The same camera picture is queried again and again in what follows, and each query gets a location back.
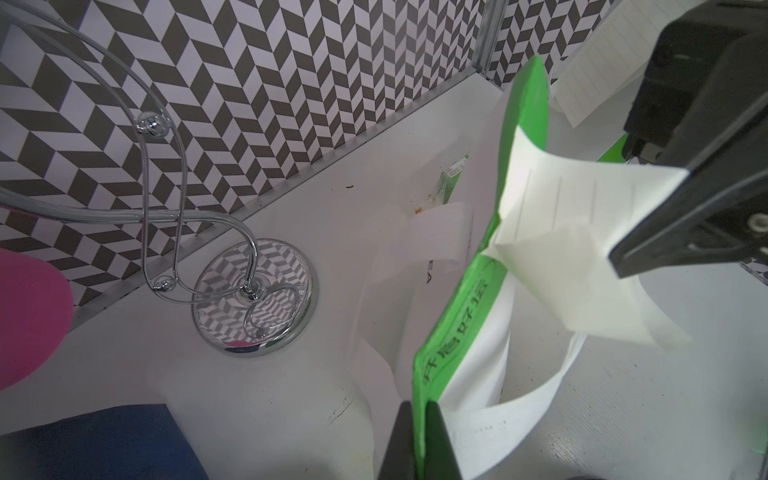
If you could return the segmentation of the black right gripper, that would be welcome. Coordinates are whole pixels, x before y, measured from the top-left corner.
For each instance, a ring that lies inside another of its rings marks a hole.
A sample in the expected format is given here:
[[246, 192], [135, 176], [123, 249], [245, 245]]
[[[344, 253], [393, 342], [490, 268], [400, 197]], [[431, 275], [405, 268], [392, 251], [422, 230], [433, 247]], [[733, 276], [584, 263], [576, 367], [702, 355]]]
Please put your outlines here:
[[767, 4], [707, 1], [667, 25], [624, 130], [624, 158], [688, 175], [611, 250], [621, 278], [767, 259]]

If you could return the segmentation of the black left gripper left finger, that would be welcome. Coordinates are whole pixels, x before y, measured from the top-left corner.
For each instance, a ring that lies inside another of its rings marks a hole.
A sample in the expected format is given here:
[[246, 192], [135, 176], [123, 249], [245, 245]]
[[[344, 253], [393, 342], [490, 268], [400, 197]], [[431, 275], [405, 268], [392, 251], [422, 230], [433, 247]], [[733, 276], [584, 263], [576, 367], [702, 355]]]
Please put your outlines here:
[[399, 407], [377, 479], [415, 480], [416, 478], [412, 406], [410, 401], [405, 401]]

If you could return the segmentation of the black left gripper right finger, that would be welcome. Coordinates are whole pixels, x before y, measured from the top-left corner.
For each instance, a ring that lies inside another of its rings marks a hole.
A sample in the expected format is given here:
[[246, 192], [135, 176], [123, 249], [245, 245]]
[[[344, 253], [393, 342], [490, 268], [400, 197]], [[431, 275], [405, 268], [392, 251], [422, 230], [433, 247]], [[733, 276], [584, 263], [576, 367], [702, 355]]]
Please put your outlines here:
[[438, 403], [429, 401], [425, 410], [426, 480], [461, 480], [448, 431]]

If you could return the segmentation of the green white takeout bag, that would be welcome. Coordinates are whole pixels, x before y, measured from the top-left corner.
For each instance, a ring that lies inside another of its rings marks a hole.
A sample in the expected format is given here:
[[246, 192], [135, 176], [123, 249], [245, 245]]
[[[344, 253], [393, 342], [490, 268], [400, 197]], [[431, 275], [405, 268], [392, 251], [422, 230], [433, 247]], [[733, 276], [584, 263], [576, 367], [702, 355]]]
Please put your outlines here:
[[372, 413], [377, 474], [399, 407], [410, 401], [416, 479], [425, 479], [425, 410], [434, 401], [462, 479], [483, 475], [540, 422], [588, 336], [572, 332], [549, 380], [501, 400], [519, 280], [485, 251], [500, 224], [516, 129], [547, 152], [548, 88], [542, 60], [531, 59], [501, 101], [456, 199], [413, 217], [377, 253], [355, 357], [356, 380]]

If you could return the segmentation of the white paper receipt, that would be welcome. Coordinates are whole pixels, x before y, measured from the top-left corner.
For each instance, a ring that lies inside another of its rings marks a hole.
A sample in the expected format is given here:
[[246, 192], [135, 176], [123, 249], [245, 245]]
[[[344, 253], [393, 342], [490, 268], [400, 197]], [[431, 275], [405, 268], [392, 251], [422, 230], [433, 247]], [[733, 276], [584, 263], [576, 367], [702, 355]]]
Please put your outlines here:
[[486, 254], [501, 261], [568, 330], [676, 348], [690, 336], [620, 278], [610, 251], [688, 176], [676, 167], [569, 159], [516, 129], [500, 224]]

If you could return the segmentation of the blue paper bag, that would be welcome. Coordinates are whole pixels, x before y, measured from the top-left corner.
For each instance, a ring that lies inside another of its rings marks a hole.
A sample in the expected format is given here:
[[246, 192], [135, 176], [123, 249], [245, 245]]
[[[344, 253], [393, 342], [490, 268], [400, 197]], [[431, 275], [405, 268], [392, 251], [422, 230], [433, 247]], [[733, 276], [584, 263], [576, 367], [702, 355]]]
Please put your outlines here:
[[125, 405], [1, 436], [3, 479], [206, 479], [164, 404]]

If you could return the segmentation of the pink plastic wine glass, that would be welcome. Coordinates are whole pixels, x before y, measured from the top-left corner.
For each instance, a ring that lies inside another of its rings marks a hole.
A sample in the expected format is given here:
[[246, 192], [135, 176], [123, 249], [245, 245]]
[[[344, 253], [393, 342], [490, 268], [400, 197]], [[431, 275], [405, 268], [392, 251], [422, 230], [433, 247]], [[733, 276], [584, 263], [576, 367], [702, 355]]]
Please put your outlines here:
[[1, 388], [42, 366], [70, 330], [71, 287], [49, 263], [1, 251]]

